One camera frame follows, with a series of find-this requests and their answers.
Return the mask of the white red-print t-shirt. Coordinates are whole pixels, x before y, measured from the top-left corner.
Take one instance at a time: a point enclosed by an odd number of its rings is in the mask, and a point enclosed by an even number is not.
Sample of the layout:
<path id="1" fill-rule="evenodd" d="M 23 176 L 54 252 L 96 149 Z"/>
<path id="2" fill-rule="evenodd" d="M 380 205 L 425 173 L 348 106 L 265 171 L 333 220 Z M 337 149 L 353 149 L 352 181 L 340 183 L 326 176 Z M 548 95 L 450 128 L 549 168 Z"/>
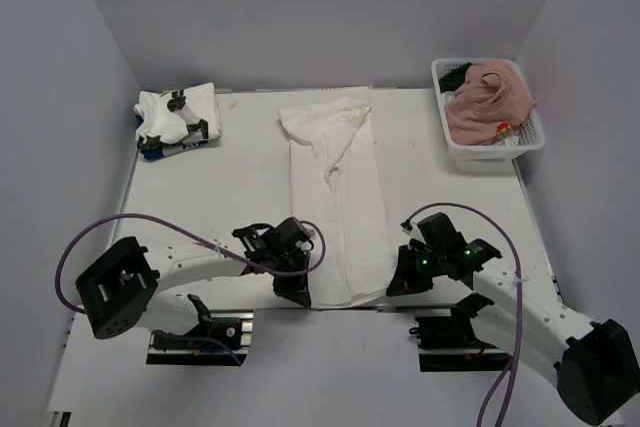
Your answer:
<path id="1" fill-rule="evenodd" d="M 291 209 L 319 227 L 326 257 L 310 273 L 315 308 L 346 308 L 382 296 L 391 280 L 391 247 L 379 181 L 371 106 L 342 97 L 284 108 Z"/>

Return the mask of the pink t-shirt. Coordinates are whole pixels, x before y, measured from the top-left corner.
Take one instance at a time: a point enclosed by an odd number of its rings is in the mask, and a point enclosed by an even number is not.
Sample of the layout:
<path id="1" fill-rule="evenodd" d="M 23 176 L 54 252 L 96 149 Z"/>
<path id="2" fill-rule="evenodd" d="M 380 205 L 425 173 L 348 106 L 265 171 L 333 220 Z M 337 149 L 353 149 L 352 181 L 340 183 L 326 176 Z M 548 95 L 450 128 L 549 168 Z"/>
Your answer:
<path id="1" fill-rule="evenodd" d="M 521 76 L 503 59 L 472 64 L 445 104 L 450 137 L 461 146 L 489 146 L 526 121 L 535 106 Z"/>

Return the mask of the dark green t-shirt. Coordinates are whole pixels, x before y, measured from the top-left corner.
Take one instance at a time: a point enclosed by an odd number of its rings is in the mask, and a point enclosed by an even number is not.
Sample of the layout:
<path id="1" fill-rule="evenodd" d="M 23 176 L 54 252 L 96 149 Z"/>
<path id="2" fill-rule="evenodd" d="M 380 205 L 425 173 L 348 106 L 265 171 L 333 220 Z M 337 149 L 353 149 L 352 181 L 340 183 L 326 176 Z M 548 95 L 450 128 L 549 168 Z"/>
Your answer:
<path id="1" fill-rule="evenodd" d="M 461 64 L 438 79 L 438 85 L 442 92 L 455 92 L 466 82 L 466 73 L 472 63 Z"/>

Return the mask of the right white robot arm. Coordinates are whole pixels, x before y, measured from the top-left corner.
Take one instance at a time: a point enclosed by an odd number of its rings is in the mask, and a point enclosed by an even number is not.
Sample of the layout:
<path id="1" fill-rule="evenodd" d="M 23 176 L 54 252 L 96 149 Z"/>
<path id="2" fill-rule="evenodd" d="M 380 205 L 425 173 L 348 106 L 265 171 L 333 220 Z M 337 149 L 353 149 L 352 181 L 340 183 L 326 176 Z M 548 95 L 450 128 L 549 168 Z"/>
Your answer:
<path id="1" fill-rule="evenodd" d="M 422 317 L 410 333 L 423 349 L 484 346 L 508 353 L 556 389 L 581 421 L 598 426 L 639 393 L 639 363 L 626 329 L 597 322 L 526 286 L 512 262 L 480 238 L 468 241 L 444 213 L 402 224 L 389 297 L 426 293 L 439 277 L 469 294 L 438 321 Z"/>

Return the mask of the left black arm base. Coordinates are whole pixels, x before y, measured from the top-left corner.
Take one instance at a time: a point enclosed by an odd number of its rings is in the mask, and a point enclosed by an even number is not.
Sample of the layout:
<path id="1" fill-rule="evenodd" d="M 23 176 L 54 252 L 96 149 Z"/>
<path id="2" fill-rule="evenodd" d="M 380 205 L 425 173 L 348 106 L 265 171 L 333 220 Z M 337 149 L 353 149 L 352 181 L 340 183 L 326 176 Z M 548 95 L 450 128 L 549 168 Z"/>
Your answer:
<path id="1" fill-rule="evenodd" d="M 252 313 L 217 313 L 185 334 L 153 333 L 147 365 L 240 367 L 248 354 Z"/>

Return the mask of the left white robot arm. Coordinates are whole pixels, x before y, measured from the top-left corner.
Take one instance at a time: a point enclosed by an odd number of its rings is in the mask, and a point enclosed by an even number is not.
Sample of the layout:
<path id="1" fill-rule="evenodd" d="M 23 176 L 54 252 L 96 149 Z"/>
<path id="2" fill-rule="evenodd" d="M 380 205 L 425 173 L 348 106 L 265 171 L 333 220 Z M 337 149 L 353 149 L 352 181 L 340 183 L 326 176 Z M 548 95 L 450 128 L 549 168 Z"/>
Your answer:
<path id="1" fill-rule="evenodd" d="M 134 236 L 124 237 L 81 273 L 75 285 L 99 340 L 144 327 L 199 346 L 211 334 L 210 311 L 197 295 L 173 296 L 170 290 L 215 278 L 268 275 L 275 296 L 309 308 L 308 275 L 319 266 L 311 254 L 324 244 L 316 234 L 316 227 L 295 217 L 277 226 L 251 224 L 232 233 L 244 249 L 241 254 L 193 233 L 183 247 L 150 248 Z"/>

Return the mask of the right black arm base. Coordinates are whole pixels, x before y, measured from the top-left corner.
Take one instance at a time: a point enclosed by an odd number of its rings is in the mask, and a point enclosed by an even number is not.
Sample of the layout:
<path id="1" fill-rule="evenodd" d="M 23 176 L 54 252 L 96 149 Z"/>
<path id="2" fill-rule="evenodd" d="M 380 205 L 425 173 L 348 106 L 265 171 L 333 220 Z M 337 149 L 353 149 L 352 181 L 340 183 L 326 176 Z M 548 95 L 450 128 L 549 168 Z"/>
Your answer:
<path id="1" fill-rule="evenodd" d="M 450 315 L 417 317 L 409 335 L 417 341 L 423 373 L 498 372 L 508 353 L 480 341 L 468 321 Z"/>

